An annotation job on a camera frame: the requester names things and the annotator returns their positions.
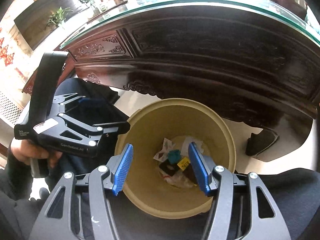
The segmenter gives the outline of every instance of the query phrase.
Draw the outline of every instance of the trash can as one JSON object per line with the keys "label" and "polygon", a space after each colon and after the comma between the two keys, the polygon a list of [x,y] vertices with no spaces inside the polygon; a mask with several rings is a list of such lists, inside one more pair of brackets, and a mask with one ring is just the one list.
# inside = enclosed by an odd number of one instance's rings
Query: trash can
{"label": "trash can", "polygon": [[123,191],[144,212],[166,219],[182,219],[207,212],[212,199],[198,186],[176,188],[157,172],[154,155],[161,150],[164,138],[181,144],[191,136],[203,142],[204,155],[234,172],[236,149],[231,133],[221,117],[196,101],[171,98],[154,102],[135,112],[128,122],[130,130],[118,136],[115,155],[126,143],[134,149],[133,161]]}

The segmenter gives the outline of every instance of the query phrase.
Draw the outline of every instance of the floor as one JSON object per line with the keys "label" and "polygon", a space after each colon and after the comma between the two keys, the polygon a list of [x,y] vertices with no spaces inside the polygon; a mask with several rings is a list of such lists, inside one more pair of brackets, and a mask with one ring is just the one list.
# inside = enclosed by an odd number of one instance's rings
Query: floor
{"label": "floor", "polygon": [[[118,90],[120,98],[115,106],[131,116],[137,110],[158,100],[156,96],[142,95],[134,91]],[[236,146],[236,170],[240,173],[255,171],[258,174],[278,174],[294,168],[314,169],[316,165],[316,127],[313,123],[311,132],[305,143],[297,150],[271,162],[265,163],[245,154],[245,148],[251,133],[259,133],[260,128],[253,128],[245,123],[224,119],[229,127]],[[39,189],[46,187],[44,179],[34,179],[30,197],[39,198]]]}

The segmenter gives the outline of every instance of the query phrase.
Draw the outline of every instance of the wooden cabinet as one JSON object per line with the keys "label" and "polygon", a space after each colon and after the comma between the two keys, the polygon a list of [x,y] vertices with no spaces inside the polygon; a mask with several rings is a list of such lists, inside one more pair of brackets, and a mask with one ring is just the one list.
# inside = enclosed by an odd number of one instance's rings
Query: wooden cabinet
{"label": "wooden cabinet", "polygon": [[320,46],[264,13],[185,3],[129,13],[64,47],[78,77],[159,98],[188,98],[263,132],[262,161],[304,143],[320,102]]}

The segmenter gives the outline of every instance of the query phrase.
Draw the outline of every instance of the wood carving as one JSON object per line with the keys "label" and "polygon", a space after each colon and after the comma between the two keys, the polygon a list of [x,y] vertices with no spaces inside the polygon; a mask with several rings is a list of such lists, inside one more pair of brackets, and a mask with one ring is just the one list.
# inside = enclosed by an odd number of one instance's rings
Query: wood carving
{"label": "wood carving", "polygon": [[111,53],[122,53],[123,49],[121,48],[121,46],[116,46],[114,49],[109,50],[109,52],[111,52]]}
{"label": "wood carving", "polygon": [[91,44],[89,46],[81,47],[77,50],[77,53],[74,54],[76,58],[82,57],[84,55],[97,54],[99,51],[104,52],[104,47],[102,44]]}
{"label": "wood carving", "polygon": [[157,93],[152,85],[146,84],[145,82],[139,80],[129,82],[127,85],[123,86],[123,89],[127,91],[137,91],[143,95],[149,94],[151,96],[157,96]]}
{"label": "wood carving", "polygon": [[91,73],[89,75],[87,75],[87,80],[92,82],[92,83],[100,83],[100,79],[97,77],[97,75],[95,73]]}
{"label": "wood carving", "polygon": [[34,84],[28,85],[23,92],[25,92],[26,94],[32,95],[33,85]]}
{"label": "wood carving", "polygon": [[118,40],[116,37],[107,37],[107,38],[102,39],[102,41],[118,43]]}

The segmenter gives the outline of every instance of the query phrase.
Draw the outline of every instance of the carved wood panel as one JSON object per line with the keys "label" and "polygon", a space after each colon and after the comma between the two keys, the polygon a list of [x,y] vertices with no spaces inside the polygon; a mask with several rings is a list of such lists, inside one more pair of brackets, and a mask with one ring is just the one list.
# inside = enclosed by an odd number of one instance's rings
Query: carved wood panel
{"label": "carved wood panel", "polygon": [[92,83],[100,84],[100,79],[95,73],[88,74],[83,80],[90,81]]}
{"label": "carved wood panel", "polygon": [[77,61],[94,58],[130,57],[116,31],[101,33],[80,41],[69,51]]}
{"label": "carved wood panel", "polygon": [[255,26],[166,19],[131,26],[129,33],[143,58],[183,59],[305,99],[319,88],[319,48],[318,55],[312,54],[298,42]]}

